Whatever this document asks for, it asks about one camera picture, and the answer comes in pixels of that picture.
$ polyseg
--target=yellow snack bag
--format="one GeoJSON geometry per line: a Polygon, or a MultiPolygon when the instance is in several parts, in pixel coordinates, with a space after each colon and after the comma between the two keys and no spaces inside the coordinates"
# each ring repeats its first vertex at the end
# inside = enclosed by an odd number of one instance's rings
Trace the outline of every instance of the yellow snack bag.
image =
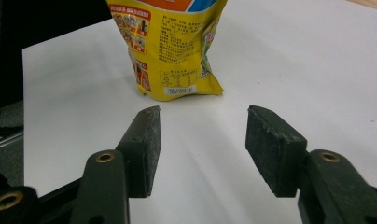
{"type": "Polygon", "coordinates": [[[155,100],[223,89],[206,52],[227,0],[106,0],[128,45],[138,90],[155,100]]]}

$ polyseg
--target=wooden edge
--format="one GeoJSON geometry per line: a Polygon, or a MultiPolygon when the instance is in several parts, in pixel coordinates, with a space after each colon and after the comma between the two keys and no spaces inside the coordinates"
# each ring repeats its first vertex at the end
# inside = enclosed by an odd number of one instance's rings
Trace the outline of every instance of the wooden edge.
{"type": "Polygon", "coordinates": [[[366,7],[372,7],[377,9],[377,0],[348,0],[350,2],[358,3],[366,7]]]}

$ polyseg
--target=snack package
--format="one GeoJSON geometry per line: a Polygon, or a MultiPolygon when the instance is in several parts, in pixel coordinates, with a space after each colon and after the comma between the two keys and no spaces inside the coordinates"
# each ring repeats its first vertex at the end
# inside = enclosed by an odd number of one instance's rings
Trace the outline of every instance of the snack package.
{"type": "Polygon", "coordinates": [[[106,0],[128,45],[138,90],[155,100],[219,95],[206,52],[227,0],[106,0]]]}

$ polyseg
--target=barcode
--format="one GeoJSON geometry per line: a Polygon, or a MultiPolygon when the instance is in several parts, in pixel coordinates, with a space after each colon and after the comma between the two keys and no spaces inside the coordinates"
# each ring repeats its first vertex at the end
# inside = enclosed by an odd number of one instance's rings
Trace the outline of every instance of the barcode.
{"type": "Polygon", "coordinates": [[[190,86],[188,88],[164,88],[165,95],[179,95],[190,94],[197,92],[196,86],[190,86]]]}

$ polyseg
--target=white table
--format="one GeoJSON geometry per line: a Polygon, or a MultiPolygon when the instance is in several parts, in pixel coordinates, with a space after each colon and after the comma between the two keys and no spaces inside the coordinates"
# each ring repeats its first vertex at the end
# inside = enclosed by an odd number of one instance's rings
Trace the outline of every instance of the white table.
{"type": "Polygon", "coordinates": [[[136,113],[161,107],[150,198],[132,223],[300,223],[244,147],[247,108],[267,107],[308,150],[343,154],[377,187],[377,10],[343,0],[229,1],[209,59],[222,96],[139,94],[126,45],[104,21],[23,51],[24,180],[44,195],[115,148],[136,113]]]}

